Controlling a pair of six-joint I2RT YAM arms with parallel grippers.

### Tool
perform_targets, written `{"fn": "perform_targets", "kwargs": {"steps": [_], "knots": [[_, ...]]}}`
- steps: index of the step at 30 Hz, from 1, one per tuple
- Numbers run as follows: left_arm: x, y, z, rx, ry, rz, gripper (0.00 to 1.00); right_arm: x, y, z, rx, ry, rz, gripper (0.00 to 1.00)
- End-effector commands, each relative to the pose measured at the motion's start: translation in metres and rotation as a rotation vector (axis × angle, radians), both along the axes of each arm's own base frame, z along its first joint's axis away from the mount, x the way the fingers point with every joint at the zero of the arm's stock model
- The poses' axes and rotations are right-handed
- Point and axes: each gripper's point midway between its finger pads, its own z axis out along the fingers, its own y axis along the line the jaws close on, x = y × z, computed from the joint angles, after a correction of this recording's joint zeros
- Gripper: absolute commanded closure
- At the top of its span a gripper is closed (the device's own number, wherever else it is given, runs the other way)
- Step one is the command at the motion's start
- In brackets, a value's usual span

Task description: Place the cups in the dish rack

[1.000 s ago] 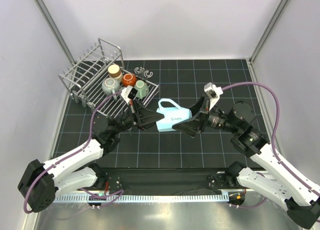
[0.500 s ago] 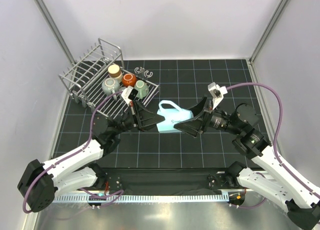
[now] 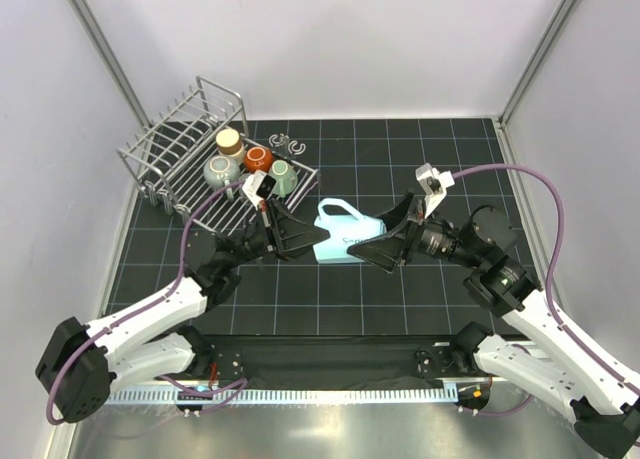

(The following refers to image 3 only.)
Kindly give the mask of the light blue cup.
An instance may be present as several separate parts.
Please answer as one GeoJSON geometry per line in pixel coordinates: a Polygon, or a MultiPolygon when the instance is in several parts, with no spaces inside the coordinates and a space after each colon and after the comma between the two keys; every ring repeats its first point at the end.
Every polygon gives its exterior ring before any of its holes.
{"type": "Polygon", "coordinates": [[[348,253],[348,248],[386,232],[381,219],[362,214],[345,200],[324,198],[318,203],[316,227],[329,232],[329,238],[313,246],[320,265],[362,263],[348,253]]]}

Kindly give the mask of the mint green mug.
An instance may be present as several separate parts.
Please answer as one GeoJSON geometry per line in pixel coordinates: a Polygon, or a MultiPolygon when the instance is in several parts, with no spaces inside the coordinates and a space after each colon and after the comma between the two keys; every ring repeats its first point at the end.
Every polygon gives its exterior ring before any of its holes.
{"type": "Polygon", "coordinates": [[[269,176],[275,181],[273,193],[280,198],[285,198],[297,187],[297,174],[293,166],[285,160],[275,160],[269,170],[269,176]]]}

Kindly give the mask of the orange glazed ceramic mug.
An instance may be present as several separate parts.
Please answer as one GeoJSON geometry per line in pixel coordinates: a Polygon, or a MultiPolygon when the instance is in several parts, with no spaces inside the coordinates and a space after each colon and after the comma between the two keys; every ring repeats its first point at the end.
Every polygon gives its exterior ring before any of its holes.
{"type": "Polygon", "coordinates": [[[268,173],[274,161],[273,154],[270,149],[263,146],[254,146],[247,150],[243,163],[245,168],[250,172],[262,171],[268,173]]]}

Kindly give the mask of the grey ceramic mug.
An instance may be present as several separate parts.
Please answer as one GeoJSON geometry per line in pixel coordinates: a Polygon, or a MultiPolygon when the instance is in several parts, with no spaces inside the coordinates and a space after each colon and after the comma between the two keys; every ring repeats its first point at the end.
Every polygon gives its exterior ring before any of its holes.
{"type": "Polygon", "coordinates": [[[204,180],[212,191],[235,183],[240,175],[239,165],[225,155],[214,155],[203,166],[204,180]]]}

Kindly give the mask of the cream cup with cork band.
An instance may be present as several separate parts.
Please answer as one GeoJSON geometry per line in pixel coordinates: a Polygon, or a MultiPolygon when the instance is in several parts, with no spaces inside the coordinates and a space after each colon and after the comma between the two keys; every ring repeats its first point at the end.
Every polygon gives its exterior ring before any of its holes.
{"type": "Polygon", "coordinates": [[[240,133],[233,128],[225,128],[219,131],[215,136],[215,143],[219,153],[226,156],[239,157],[245,151],[240,133]]]}

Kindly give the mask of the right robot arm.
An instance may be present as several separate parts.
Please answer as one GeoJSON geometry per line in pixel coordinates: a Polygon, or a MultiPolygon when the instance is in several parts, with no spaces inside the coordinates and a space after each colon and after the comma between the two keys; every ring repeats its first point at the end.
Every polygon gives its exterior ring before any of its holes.
{"type": "Polygon", "coordinates": [[[471,298],[546,356],[537,359],[470,323],[450,342],[450,362],[458,373],[484,372],[509,380],[560,413],[606,458],[623,458],[637,445],[638,372],[597,344],[510,256],[517,235],[502,211],[481,206],[456,227],[431,202],[407,193],[381,218],[388,231],[352,244],[350,255],[387,272],[416,253],[468,268],[463,285],[471,298]]]}

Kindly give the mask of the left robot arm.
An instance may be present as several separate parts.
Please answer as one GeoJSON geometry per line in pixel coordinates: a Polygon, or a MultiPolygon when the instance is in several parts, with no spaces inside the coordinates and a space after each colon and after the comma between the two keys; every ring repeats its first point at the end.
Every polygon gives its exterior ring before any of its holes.
{"type": "Polygon", "coordinates": [[[159,291],[88,323],[76,317],[60,322],[35,369],[47,393],[47,421],[83,421],[111,393],[157,376],[203,378],[213,349],[188,320],[226,302],[244,264],[265,255],[294,259],[329,236],[326,229],[296,218],[280,201],[264,201],[244,229],[215,237],[208,261],[192,269],[181,259],[176,278],[159,291]]]}

